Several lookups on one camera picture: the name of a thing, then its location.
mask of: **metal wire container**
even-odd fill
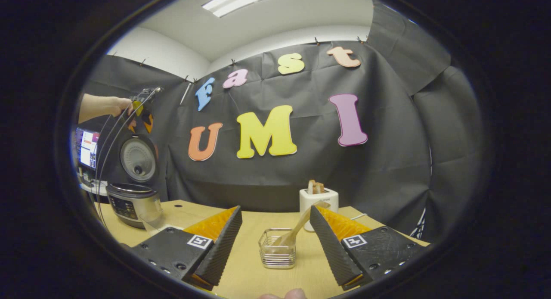
[[[291,231],[291,228],[270,228],[258,240],[260,247],[260,259],[266,268],[289,269],[295,266],[297,256],[297,242],[292,246],[272,246],[283,234]]]

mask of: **foam letter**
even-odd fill
[[[205,131],[205,127],[195,127],[191,129],[191,138],[189,139],[189,148],[187,154],[193,161],[205,161],[214,153],[216,148],[216,140],[218,138],[218,130],[222,128],[222,124],[217,122],[208,126],[210,135],[208,136],[208,144],[205,150],[199,150],[199,141],[201,140],[201,134]]]
[[[289,155],[297,152],[297,146],[291,140],[289,115],[293,107],[289,105],[276,106],[270,111],[266,124],[262,125],[256,114],[246,112],[238,116],[241,125],[241,144],[238,158],[252,158],[254,150],[251,141],[260,156],[266,153],[268,142],[272,139],[269,153],[272,156]]]
[[[350,49],[343,49],[342,47],[335,47],[327,52],[329,55],[333,55],[335,57],[335,60],[337,60],[337,63],[342,65],[343,67],[357,67],[362,62],[360,60],[352,60],[348,56],[349,54],[353,53]]]
[[[226,80],[222,87],[225,89],[231,88],[231,87],[239,87],[240,85],[243,85],[247,82],[247,73],[248,70],[246,69],[238,69],[235,72],[232,72],[228,75],[228,80]]]
[[[329,102],[337,107],[341,122],[341,146],[360,145],[368,141],[368,135],[362,132],[356,102],[358,97],[353,94],[337,94],[329,98]]]
[[[207,94],[212,93],[212,86],[211,83],[214,83],[214,78],[211,77],[208,79],[208,81],[199,88],[197,92],[195,92],[195,96],[197,96],[197,99],[199,100],[199,108],[198,111],[201,111],[207,103],[210,102],[210,97],[207,96]]]
[[[284,54],[277,61],[280,65],[277,70],[283,75],[300,72],[304,68],[304,62],[301,61],[302,58],[303,56],[298,53]]]

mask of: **screen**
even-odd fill
[[[99,132],[77,128],[75,133],[76,155],[81,164],[93,169],[96,168],[96,152],[98,148]]]

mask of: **ceiling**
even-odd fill
[[[177,0],[140,24],[191,48],[209,61],[270,35],[327,25],[371,26],[371,0],[262,0],[218,18]]]

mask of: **wooden table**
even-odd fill
[[[119,242],[136,246],[150,237],[146,230],[128,226],[120,221],[108,204],[101,205],[105,223],[112,236]],[[165,223],[180,228],[186,228],[224,210],[182,200],[163,202],[161,208],[164,211]],[[341,207],[339,213],[349,218],[362,214],[350,206]],[[329,269],[329,263],[314,232],[301,230],[297,235],[297,262],[294,268],[267,269],[260,262],[258,240],[262,232],[267,228],[293,228],[300,217],[298,212],[243,211],[242,217],[243,223],[222,279],[219,286],[214,287],[213,293],[229,299],[256,299],[263,293],[283,297],[287,291],[294,288],[304,289],[310,299],[329,298],[344,293]],[[356,221],[372,229],[384,226],[368,216],[362,216]],[[428,245],[427,242],[410,239],[422,246]]]

